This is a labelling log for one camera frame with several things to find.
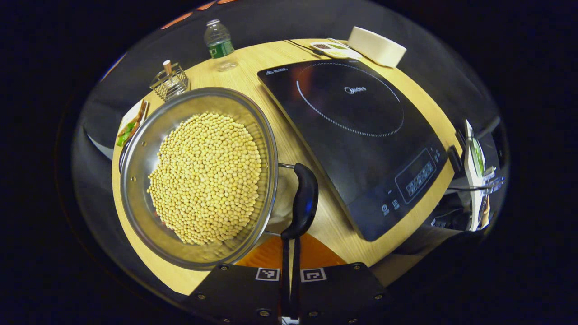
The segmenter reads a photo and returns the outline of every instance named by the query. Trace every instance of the cooktop control panel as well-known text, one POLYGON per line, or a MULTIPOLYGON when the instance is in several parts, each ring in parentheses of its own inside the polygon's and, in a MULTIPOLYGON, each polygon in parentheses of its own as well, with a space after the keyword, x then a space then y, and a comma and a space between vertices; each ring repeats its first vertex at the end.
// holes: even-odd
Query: cooktop control panel
POLYGON ((437 179, 447 154, 439 141, 430 141, 398 171, 347 205, 357 230, 374 241, 399 222, 437 179))

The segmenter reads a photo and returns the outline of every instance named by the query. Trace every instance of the metal rod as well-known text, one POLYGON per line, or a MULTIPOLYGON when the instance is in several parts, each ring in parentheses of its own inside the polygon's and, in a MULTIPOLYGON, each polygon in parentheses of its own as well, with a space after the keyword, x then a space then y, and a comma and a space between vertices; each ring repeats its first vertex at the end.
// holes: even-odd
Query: metal rod
POLYGON ((282 164, 282 163, 279 163, 279 167, 295 169, 295 165, 282 164))
POLYGON ((268 230, 263 231, 263 233, 264 233, 264 234, 268 234, 268 235, 273 235, 273 236, 281 237, 281 234, 278 234, 278 233, 272 232, 272 231, 268 231, 268 230))

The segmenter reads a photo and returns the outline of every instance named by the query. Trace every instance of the orange object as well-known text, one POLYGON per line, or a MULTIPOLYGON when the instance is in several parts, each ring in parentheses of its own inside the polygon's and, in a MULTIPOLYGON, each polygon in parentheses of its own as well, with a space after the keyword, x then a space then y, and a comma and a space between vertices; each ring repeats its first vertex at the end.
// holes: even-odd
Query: orange object
POLYGON ((207 9, 209 9, 215 2, 216 2, 216 1, 211 1, 211 2, 209 2, 209 3, 206 3, 206 4, 202 5, 202 6, 200 6, 199 8, 197 8, 197 10, 200 10, 200 11, 202 11, 202 10, 207 10, 207 9))
MULTIPOLYGON (((281 268, 283 243, 274 236, 245 255, 236 265, 246 267, 281 268)), ((300 268, 320 268, 346 264, 345 261, 315 237, 301 236, 300 268)))
POLYGON ((164 25, 163 27, 161 27, 161 29, 169 28, 169 27, 173 26, 174 24, 180 22, 181 20, 185 20, 185 19, 188 18, 190 15, 192 15, 192 12, 189 12, 189 13, 186 13, 186 14, 180 16, 179 18, 171 21, 171 22, 168 23, 167 25, 164 25))

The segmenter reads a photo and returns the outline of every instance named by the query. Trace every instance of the water bottle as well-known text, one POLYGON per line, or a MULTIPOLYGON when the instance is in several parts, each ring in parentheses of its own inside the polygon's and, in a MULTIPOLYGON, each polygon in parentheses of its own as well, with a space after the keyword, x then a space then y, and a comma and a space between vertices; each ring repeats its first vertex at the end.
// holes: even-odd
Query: water bottle
POLYGON ((205 43, 209 48, 211 58, 215 61, 215 66, 219 71, 227 71, 238 65, 235 49, 231 43, 229 30, 220 23, 219 19, 207 22, 205 31, 205 43))

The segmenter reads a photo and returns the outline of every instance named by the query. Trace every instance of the dark background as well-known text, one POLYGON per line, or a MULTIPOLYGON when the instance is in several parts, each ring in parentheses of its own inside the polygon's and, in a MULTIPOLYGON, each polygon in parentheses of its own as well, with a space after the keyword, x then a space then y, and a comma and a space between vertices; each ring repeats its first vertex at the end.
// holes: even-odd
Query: dark background
MULTIPOLYGON (((203 2, 2 4, 2 35, 8 36, 3 76, 12 86, 4 89, 3 147, 5 161, 16 166, 6 167, 3 178, 9 196, 3 200, 8 236, 3 236, 2 314, 8 322, 191 322, 113 264, 77 212, 62 212, 62 204, 74 201, 70 191, 56 190, 55 174, 69 166, 55 157, 69 152, 69 135, 55 144, 59 125, 75 123, 74 113, 90 89, 125 49, 203 2)), ((573 305, 569 289, 576 284, 570 278, 572 255, 565 252, 571 246, 567 193, 576 147, 566 118, 575 93, 576 4, 385 5, 433 32, 471 64, 501 109, 512 151, 502 215, 474 265, 464 266, 463 274, 479 272, 479 280, 446 280, 400 317, 435 323, 567 319, 573 305)))

